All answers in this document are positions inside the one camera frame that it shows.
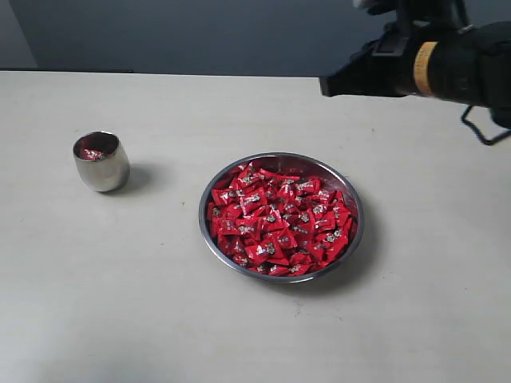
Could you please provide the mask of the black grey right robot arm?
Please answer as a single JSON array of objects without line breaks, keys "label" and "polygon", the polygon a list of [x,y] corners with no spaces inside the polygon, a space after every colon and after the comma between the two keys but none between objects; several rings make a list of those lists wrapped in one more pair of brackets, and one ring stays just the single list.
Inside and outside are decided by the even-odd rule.
[{"label": "black grey right robot arm", "polygon": [[510,24],[405,30],[393,23],[319,83],[326,97],[414,95],[484,107],[509,128]]}]

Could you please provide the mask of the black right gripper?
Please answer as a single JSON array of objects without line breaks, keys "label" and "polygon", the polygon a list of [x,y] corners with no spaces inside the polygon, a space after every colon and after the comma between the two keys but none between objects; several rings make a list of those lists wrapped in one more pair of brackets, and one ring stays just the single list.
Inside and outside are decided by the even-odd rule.
[{"label": "black right gripper", "polygon": [[319,78],[320,92],[325,97],[342,95],[368,97],[405,97],[434,95],[428,74],[417,74],[417,59],[422,46],[439,40],[439,28],[433,23],[411,22],[385,25],[382,36],[367,43],[349,65]]}]

